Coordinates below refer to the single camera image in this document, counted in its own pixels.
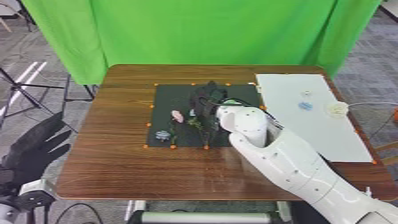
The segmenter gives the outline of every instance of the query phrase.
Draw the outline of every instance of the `white paper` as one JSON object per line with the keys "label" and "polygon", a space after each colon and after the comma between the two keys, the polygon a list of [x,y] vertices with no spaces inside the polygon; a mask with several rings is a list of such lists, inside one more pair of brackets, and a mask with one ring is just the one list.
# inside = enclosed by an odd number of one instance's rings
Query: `white paper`
{"label": "white paper", "polygon": [[[259,74],[258,84],[270,114],[332,162],[371,162],[368,148],[348,117],[332,118],[327,105],[336,102],[325,79],[313,74]],[[313,104],[313,110],[298,107]]]}

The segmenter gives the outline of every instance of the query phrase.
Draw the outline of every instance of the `green screen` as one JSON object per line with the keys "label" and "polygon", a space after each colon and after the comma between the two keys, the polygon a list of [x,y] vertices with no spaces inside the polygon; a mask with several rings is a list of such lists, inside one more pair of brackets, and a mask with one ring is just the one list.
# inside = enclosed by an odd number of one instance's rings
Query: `green screen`
{"label": "green screen", "polygon": [[101,83],[114,64],[318,65],[332,77],[380,4],[380,0],[23,2],[80,84]]}

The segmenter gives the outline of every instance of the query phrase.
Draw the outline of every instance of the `wooden table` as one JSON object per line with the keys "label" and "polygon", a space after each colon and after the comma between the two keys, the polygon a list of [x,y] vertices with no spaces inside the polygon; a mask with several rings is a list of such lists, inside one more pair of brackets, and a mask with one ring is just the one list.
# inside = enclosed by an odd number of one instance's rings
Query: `wooden table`
{"label": "wooden table", "polygon": [[[233,148],[144,148],[156,84],[247,84],[256,73],[325,74],[311,66],[117,65],[110,68],[73,146],[57,192],[66,199],[298,200],[259,174]],[[330,89],[338,98],[332,82]],[[393,200],[398,190],[377,161],[336,163],[359,190]]]}

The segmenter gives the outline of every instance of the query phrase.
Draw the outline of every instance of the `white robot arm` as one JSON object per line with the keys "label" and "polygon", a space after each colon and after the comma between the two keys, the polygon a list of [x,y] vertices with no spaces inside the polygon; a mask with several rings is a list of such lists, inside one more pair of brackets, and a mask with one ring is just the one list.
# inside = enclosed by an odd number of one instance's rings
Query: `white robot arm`
{"label": "white robot arm", "polygon": [[272,183],[311,204],[329,222],[398,224],[398,208],[354,188],[309,143],[281,127],[263,110],[220,106],[217,117],[245,159]]}

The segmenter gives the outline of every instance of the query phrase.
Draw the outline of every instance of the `black mat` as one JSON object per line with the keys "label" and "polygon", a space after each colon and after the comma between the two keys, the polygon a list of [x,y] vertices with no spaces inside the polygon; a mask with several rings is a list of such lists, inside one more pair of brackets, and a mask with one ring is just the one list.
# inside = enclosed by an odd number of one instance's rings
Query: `black mat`
{"label": "black mat", "polygon": [[[153,108],[153,117],[151,117],[151,127],[147,132],[147,145],[151,147],[167,147],[171,146],[171,141],[162,142],[156,139],[156,131],[171,130],[171,111],[178,110],[185,116],[185,121],[190,111],[190,93],[201,87],[201,85],[158,85],[155,93],[155,108]],[[224,86],[227,90],[227,97],[238,98],[251,103],[252,106],[259,106],[259,95],[256,86],[252,85],[233,85]],[[176,125],[176,145],[179,147],[201,147],[203,140],[197,129],[188,124]],[[226,147],[231,146],[227,140],[229,132],[220,129],[215,140],[210,144],[210,147]]]}

